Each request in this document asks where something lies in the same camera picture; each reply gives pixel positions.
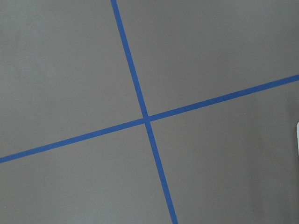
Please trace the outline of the white rectangular tray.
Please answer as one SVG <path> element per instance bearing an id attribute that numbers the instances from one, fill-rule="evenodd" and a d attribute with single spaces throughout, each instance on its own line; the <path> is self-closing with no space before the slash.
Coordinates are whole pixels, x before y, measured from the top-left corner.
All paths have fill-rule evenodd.
<path id="1" fill-rule="evenodd" d="M 297 136 L 297 150 L 299 154 L 299 122 L 296 124 L 296 136 Z"/>

